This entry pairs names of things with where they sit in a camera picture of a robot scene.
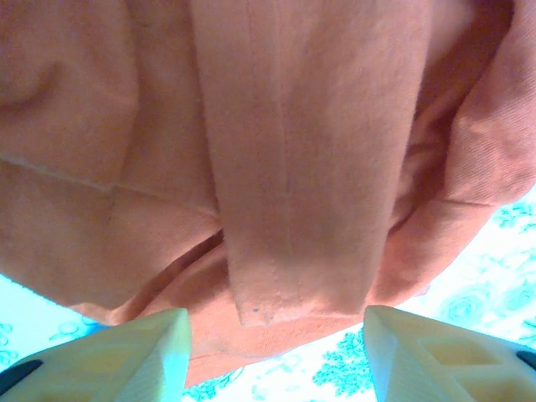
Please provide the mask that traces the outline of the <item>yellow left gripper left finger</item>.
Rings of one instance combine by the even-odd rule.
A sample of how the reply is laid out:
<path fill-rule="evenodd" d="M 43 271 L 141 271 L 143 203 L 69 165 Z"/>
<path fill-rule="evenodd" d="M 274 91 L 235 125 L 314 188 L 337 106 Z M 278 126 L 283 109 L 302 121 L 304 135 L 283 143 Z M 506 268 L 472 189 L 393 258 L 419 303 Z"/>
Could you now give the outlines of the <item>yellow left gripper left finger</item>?
<path fill-rule="evenodd" d="M 0 373 L 0 402 L 181 402 L 192 343 L 170 309 L 92 333 Z"/>

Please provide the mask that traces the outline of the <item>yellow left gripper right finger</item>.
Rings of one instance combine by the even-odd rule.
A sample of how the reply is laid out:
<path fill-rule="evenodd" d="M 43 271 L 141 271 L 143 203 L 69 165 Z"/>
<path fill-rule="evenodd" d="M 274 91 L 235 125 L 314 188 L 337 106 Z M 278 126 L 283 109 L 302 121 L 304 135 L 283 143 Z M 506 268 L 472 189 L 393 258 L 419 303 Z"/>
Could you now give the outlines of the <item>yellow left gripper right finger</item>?
<path fill-rule="evenodd" d="M 536 402 L 536 350 L 392 307 L 367 307 L 378 402 Z"/>

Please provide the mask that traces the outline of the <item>orange t-shirt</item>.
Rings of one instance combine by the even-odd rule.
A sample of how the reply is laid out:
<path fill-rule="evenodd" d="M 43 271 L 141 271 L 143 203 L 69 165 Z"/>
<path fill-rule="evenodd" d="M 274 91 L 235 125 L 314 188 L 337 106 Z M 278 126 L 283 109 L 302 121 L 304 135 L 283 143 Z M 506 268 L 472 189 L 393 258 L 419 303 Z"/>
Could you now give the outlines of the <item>orange t-shirt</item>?
<path fill-rule="evenodd" d="M 536 0 L 0 0 L 0 273 L 188 310 L 188 384 L 425 288 L 536 184 Z"/>

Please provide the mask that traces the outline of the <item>floral tablecloth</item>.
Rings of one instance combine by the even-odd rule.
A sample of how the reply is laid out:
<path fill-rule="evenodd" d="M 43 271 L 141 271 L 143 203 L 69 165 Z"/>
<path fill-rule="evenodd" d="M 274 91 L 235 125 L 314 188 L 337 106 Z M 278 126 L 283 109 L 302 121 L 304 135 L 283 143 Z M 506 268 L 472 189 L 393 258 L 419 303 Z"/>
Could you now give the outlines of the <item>floral tablecloth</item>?
<path fill-rule="evenodd" d="M 536 187 L 498 210 L 407 312 L 536 348 Z M 0 372 L 100 325 L 0 276 Z M 360 325 L 207 380 L 181 402 L 376 402 Z"/>

